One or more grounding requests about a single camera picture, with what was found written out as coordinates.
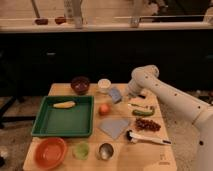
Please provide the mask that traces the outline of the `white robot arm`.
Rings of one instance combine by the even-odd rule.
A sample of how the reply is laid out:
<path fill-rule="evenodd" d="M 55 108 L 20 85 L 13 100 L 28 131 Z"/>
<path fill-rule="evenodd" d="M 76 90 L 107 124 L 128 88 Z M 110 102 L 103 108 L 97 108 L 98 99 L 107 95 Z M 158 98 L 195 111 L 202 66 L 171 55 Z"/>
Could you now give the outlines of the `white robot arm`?
<path fill-rule="evenodd" d="M 190 121 L 200 131 L 194 171 L 213 171 L 213 106 L 160 81 L 158 76 L 155 65 L 135 68 L 125 95 L 135 98 L 143 88 L 148 89 Z"/>

